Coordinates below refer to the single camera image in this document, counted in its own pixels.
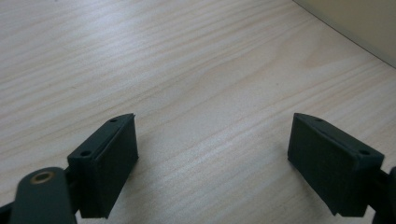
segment screw hole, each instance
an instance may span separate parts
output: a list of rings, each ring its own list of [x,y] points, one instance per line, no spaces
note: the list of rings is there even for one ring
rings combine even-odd
[[[359,150],[359,153],[360,153],[361,155],[365,155],[365,156],[370,155],[370,152],[368,152],[368,151],[366,151],[366,150]]]
[[[30,179],[30,182],[34,185],[37,184],[42,184],[45,183],[49,180],[51,180],[55,176],[55,173],[49,172],[49,171],[44,171],[41,172],[40,174],[37,174]]]
[[[91,155],[91,152],[90,152],[90,151],[83,151],[83,152],[81,152],[81,154],[79,154],[79,155],[81,155],[81,156],[83,156],[83,157],[86,157],[86,156]]]

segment wooden table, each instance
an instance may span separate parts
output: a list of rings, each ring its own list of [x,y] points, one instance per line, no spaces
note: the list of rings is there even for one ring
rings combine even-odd
[[[8,0],[0,52],[1,204],[125,113],[139,162],[109,220],[78,223],[371,223],[287,161],[295,112],[396,165],[396,69],[289,0]]]

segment black metal part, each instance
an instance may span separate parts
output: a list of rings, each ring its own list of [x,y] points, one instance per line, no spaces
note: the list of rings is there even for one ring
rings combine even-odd
[[[362,217],[370,204],[377,223],[396,223],[395,174],[380,170],[380,152],[323,119],[295,114],[288,156],[334,215]]]
[[[10,224],[22,223],[77,223],[63,169],[41,169],[21,180],[12,205]]]
[[[108,217],[137,156],[134,114],[107,121],[68,156],[69,167],[27,175],[14,203],[0,208],[0,224],[71,224]]]
[[[134,115],[109,120],[67,157],[82,217],[108,217],[137,158]]]

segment tabletop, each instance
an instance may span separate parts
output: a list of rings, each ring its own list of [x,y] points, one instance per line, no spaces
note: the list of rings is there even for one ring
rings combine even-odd
[[[371,223],[288,162],[297,112],[396,164],[396,69],[290,0],[5,0],[0,52],[0,204],[128,113],[139,161],[78,223]]]

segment beige panel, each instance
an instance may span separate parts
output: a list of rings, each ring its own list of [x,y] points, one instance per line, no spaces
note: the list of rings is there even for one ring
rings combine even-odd
[[[395,0],[295,0],[378,58],[396,67]]]

